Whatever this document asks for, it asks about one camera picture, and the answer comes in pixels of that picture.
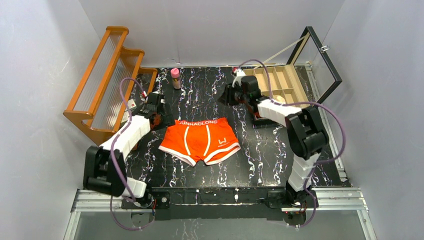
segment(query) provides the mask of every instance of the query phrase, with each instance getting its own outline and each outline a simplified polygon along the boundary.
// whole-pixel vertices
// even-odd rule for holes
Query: aluminum frame
[[[317,211],[356,210],[364,236],[367,240],[376,240],[368,206],[359,187],[315,187],[319,207]],[[73,202],[69,223],[64,240],[73,240],[77,232],[82,212],[109,212],[111,197],[92,190],[77,190]],[[114,197],[112,207],[115,212],[151,213],[151,209],[122,209],[122,197]],[[293,208],[281,208],[281,211],[292,211]]]

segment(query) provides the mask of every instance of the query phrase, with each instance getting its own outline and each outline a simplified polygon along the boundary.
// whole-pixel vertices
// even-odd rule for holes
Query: bottle cap
[[[178,70],[178,68],[173,68],[171,70],[171,77],[176,79],[180,76],[180,70]]]

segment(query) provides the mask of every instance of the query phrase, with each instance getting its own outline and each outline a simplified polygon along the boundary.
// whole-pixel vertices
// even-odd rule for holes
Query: wooden shelf
[[[157,70],[140,67],[145,52],[123,46],[129,33],[124,26],[108,26],[79,85],[63,112],[79,130],[100,145],[120,128],[125,106],[119,94],[121,79],[151,74],[148,91],[153,88]],[[134,82],[122,84],[128,100]]]

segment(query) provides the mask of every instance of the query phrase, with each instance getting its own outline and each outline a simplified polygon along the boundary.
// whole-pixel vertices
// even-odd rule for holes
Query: robotic arm
[[[148,185],[131,177],[127,177],[125,162],[130,151],[138,141],[150,131],[156,131],[175,124],[171,107],[165,103],[164,96],[155,92],[149,93],[147,101],[138,107],[132,114],[132,121],[128,121],[123,133],[117,132],[112,138],[100,146],[91,146],[85,154],[83,186],[86,189],[115,197],[129,197],[130,193],[121,181],[112,160],[111,149],[114,143],[114,156],[120,171],[140,204],[149,202],[145,196]]]
[[[238,68],[232,73],[235,78],[225,86],[218,101],[228,106],[244,104],[256,117],[270,119],[286,127],[290,147],[294,152],[293,168],[286,183],[286,194],[275,196],[275,199],[283,199],[285,204],[304,202],[307,197],[304,183],[307,181],[306,188],[310,188],[309,174],[323,147],[329,142],[318,109],[313,106],[284,106],[261,95],[255,76],[246,76]]]

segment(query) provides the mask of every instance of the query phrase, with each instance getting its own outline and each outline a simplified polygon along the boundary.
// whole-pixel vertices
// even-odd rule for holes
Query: purple cable
[[[250,60],[247,60],[247,61],[243,62],[242,64],[240,64],[238,67],[240,68],[241,66],[243,66],[246,63],[251,62],[251,61],[258,62],[260,65],[262,65],[263,69],[265,69],[266,77],[268,78],[269,96],[270,96],[271,103],[273,103],[275,105],[278,105],[278,106],[295,106],[295,105],[301,105],[301,104],[309,104],[309,105],[318,106],[320,108],[323,108],[325,111],[327,111],[335,119],[335,121],[337,122],[338,126],[340,127],[340,131],[341,131],[341,147],[340,147],[340,150],[338,151],[338,154],[335,157],[332,157],[330,159],[317,161],[313,165],[312,170],[307,175],[306,181],[303,184],[303,188],[305,189],[305,192],[307,192],[312,197],[312,199],[313,199],[313,211],[312,211],[312,215],[310,216],[310,218],[304,224],[302,224],[302,225],[299,226],[299,227],[302,228],[302,227],[305,227],[306,225],[308,225],[312,221],[312,219],[315,216],[315,212],[317,211],[317,203],[315,202],[315,196],[312,194],[312,192],[310,192],[308,190],[308,188],[306,187],[306,185],[308,184],[308,181],[309,181],[310,177],[312,176],[312,174],[314,174],[315,167],[317,166],[317,164],[327,164],[327,163],[330,163],[330,162],[334,162],[345,151],[345,146],[346,146],[346,131],[345,131],[345,128],[343,127],[342,122],[336,116],[336,114],[333,111],[331,111],[328,107],[326,107],[326,106],[324,106],[324,105],[322,105],[320,103],[312,102],[312,101],[304,101],[304,102],[296,102],[296,103],[279,103],[279,102],[275,101],[273,99],[273,91],[271,90],[271,79],[270,79],[270,75],[268,73],[268,70],[267,70],[267,67],[265,66],[265,64],[263,64],[261,61],[259,61],[257,59],[250,59]]]
[[[146,225],[144,225],[144,226],[139,226],[139,227],[126,227],[126,226],[124,226],[124,225],[122,225],[119,221],[118,221],[118,219],[117,219],[117,216],[115,215],[115,213],[114,213],[114,211],[113,211],[113,209],[112,209],[112,199],[114,198],[114,196],[110,196],[110,204],[109,204],[109,206],[110,206],[110,214],[112,215],[112,219],[113,219],[113,221],[116,223],[116,225],[118,225],[118,226],[120,226],[121,228],[123,228],[123,229],[125,229],[125,230],[128,230],[128,231],[138,231],[138,230],[143,230],[144,228],[146,228],[147,226],[149,226],[151,223],[153,223],[154,221],[155,221],[155,215],[153,215],[153,220],[151,221],[151,222],[149,222],[149,223],[147,223]]]
[[[129,195],[131,196],[131,198],[126,198],[128,201],[130,201],[130,202],[134,202],[135,200],[136,200],[136,197],[134,196],[134,193],[133,193],[133,191],[131,190],[131,188],[130,188],[130,186],[128,186],[128,183],[127,183],[127,181],[125,180],[125,177],[124,177],[124,174],[122,173],[122,171],[121,171],[121,168],[119,167],[119,164],[118,164],[118,161],[117,161],[117,158],[116,158],[116,156],[115,156],[115,152],[114,152],[114,149],[115,149],[115,143],[117,142],[117,140],[118,140],[118,138],[119,138],[119,136],[130,126],[130,124],[131,124],[131,122],[132,122],[132,120],[133,120],[133,116],[132,116],[132,114],[131,114],[131,110],[130,110],[130,108],[128,107],[128,102],[127,102],[127,100],[125,99],[125,96],[124,96],[124,93],[123,93],[123,91],[122,91],[122,83],[124,82],[124,81],[126,81],[126,80],[131,80],[131,81],[134,81],[134,83],[136,83],[139,87],[140,87],[140,89],[141,89],[141,92],[143,92],[144,90],[143,90],[143,87],[142,87],[142,85],[138,82],[138,81],[136,81],[134,78],[131,78],[131,77],[125,77],[124,79],[122,79],[121,81],[120,81],[120,83],[119,83],[119,94],[120,94],[120,97],[122,98],[122,102],[125,104],[125,108],[126,108],[126,110],[128,111],[128,113],[129,113],[129,120],[128,120],[128,124],[125,124],[125,126],[122,128],[122,130],[121,131],[119,131],[118,132],[118,134],[116,134],[116,136],[115,136],[115,138],[112,140],[112,144],[111,144],[111,146],[110,146],[110,156],[112,157],[112,162],[113,162],[113,165],[115,166],[115,169],[116,169],[116,173],[118,174],[118,176],[119,176],[119,178],[120,178],[120,180],[122,181],[122,184],[125,186],[125,189],[129,192]],[[145,227],[147,227],[148,225],[150,225],[151,223],[153,223],[153,221],[155,220],[155,219],[153,219],[153,221],[151,221],[151,222],[149,222],[147,225],[145,225],[145,226],[140,226],[140,227],[137,227],[137,228],[132,228],[132,227],[126,227],[126,226],[124,226],[124,225],[122,225],[119,221],[118,221],[118,219],[117,219],[117,217],[116,217],[116,215],[115,215],[115,213],[114,213],[114,211],[113,211],[113,209],[112,209],[112,199],[113,199],[113,197],[114,196],[110,196],[110,214],[112,215],[112,219],[113,219],[113,221],[119,226],[119,227],[121,227],[121,228],[123,228],[123,229],[125,229],[125,230],[129,230],[129,231],[138,231],[138,230],[142,230],[142,229],[144,229]]]

